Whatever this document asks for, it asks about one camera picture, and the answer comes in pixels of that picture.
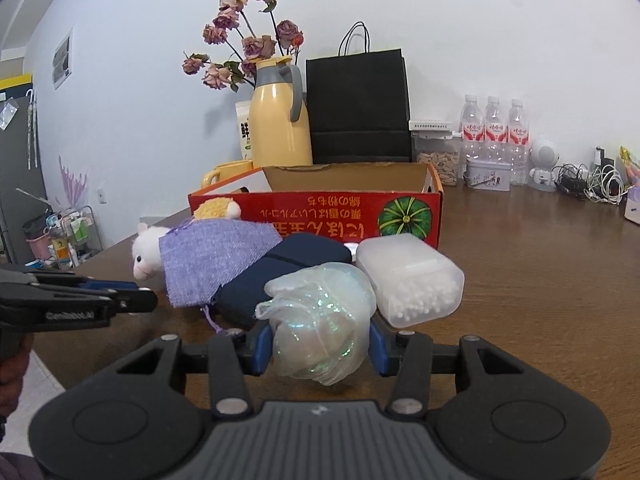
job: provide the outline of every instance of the stuffed alpaca toy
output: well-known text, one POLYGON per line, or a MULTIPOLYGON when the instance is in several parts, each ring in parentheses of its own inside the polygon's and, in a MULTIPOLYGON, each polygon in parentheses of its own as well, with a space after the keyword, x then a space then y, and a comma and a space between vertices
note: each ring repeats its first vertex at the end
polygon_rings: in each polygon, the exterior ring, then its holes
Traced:
POLYGON ((159 240, 168 232, 167 227, 138 224, 138 236, 131 248, 134 278, 145 281, 162 272, 159 240))

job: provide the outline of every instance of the door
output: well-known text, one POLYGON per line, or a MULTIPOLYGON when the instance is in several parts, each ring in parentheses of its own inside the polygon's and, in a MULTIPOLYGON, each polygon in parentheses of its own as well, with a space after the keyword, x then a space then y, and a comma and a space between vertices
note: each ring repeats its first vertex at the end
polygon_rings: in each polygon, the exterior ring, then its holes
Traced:
POLYGON ((33 163, 33 143, 31 170, 27 169, 29 99, 21 97, 16 101, 18 111, 7 128, 0 130, 0 230, 11 263, 25 264, 33 260, 33 253, 25 239, 22 225, 44 213, 47 205, 15 190, 20 187, 46 198, 42 172, 33 163))

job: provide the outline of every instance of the table surface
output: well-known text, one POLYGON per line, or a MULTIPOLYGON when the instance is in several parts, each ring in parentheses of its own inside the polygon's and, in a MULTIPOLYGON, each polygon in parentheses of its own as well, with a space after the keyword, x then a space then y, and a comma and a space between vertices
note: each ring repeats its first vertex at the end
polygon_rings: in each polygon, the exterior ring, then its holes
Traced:
MULTIPOLYGON (((180 212, 164 223, 188 216, 180 212)), ((109 248, 79 271, 132 281, 131 241, 109 248)), ((595 402, 612 427, 599 479, 640 479, 640 226, 610 205, 578 202, 528 188, 511 192, 446 188, 440 251, 465 272, 460 307, 418 325, 435 342, 477 333, 595 402)), ((172 309, 163 294, 154 313, 118 316, 102 330, 44 333, 35 349, 70 387, 165 333, 203 343, 212 330, 198 309, 172 309)), ((247 378, 264 399, 375 399, 393 379, 366 361, 339 384, 247 378)), ((430 407, 455 394, 452 376, 434 376, 430 407)), ((187 397, 209 405, 206 378, 190 376, 187 397)))

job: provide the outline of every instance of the navy blue pouch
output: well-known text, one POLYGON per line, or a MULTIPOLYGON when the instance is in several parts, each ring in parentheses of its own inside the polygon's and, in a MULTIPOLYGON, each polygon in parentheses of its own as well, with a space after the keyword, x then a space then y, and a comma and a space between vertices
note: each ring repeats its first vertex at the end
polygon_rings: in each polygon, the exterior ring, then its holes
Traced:
POLYGON ((213 312, 248 330, 256 322, 255 306, 271 299, 264 291, 268 281, 327 262, 350 264, 351 251, 342 243, 323 236, 311 233, 289 235, 217 290, 211 298, 213 312))

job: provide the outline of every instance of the yellow mug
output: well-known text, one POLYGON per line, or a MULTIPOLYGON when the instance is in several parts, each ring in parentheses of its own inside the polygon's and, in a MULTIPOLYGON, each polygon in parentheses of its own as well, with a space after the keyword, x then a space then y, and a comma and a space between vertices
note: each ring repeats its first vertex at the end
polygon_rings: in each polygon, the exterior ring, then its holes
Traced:
POLYGON ((251 160, 234 160, 233 162, 220 164, 202 178, 202 185, 200 187, 211 186, 211 184, 215 182, 226 180, 232 176, 252 170, 253 168, 254 163, 251 160))

